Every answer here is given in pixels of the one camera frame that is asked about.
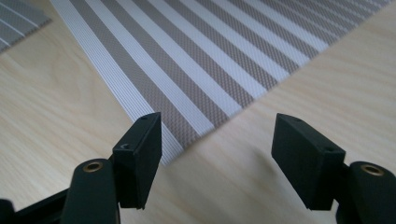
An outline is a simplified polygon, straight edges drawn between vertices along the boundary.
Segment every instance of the striped fabric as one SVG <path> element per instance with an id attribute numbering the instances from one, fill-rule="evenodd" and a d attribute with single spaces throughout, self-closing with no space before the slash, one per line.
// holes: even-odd
<path id="1" fill-rule="evenodd" d="M 43 12 L 17 0 L 0 0 L 0 52 L 50 21 Z"/>
<path id="2" fill-rule="evenodd" d="M 52 0 L 132 120 L 163 114 L 163 163 L 387 0 Z"/>

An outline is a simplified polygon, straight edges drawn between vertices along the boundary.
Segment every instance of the light wood surface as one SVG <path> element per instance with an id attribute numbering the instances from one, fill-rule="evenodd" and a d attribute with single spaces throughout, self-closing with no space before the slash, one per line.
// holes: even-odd
<path id="1" fill-rule="evenodd" d="M 132 125 L 49 1 L 53 22 L 0 55 L 0 198 L 17 210 L 68 188 Z M 396 2 L 235 118 L 160 166 L 123 223 L 335 223 L 311 212 L 271 158 L 276 113 L 396 173 Z"/>

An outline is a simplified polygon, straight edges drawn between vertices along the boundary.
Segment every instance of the table surface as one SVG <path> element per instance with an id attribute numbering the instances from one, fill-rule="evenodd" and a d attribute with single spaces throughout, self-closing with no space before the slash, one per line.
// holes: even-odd
<path id="1" fill-rule="evenodd" d="M 48 0 L 53 22 L 0 55 L 0 198 L 17 210 L 108 158 L 132 122 Z M 311 212 L 271 157 L 276 113 L 396 173 L 396 2 L 319 54 L 169 166 L 123 223 L 335 223 Z"/>

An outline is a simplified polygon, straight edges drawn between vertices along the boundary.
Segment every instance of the wood grain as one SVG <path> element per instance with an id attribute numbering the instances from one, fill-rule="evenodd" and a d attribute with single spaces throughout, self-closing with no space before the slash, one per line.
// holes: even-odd
<path id="1" fill-rule="evenodd" d="M 17 210 L 68 188 L 74 168 L 107 158 L 132 122 L 49 1 L 53 22 L 0 55 L 0 198 Z M 180 158 L 160 167 L 144 211 L 123 223 L 335 223 L 311 212 L 270 151 L 276 113 L 305 120 L 396 173 L 396 3 Z"/>

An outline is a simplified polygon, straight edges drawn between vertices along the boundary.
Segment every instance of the brass insert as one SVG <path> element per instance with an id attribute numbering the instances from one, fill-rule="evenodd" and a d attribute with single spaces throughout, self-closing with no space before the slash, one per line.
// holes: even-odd
<path id="1" fill-rule="evenodd" d="M 89 164 L 86 164 L 84 166 L 84 168 L 82 168 L 82 169 L 84 170 L 84 172 L 93 173 L 93 172 L 96 172 L 96 171 L 102 169 L 102 167 L 103 167 L 103 164 L 101 162 L 93 161 Z"/>
<path id="2" fill-rule="evenodd" d="M 384 171 L 382 169 L 373 165 L 364 164 L 361 166 L 361 169 L 370 175 L 376 175 L 376 176 L 384 175 Z"/>

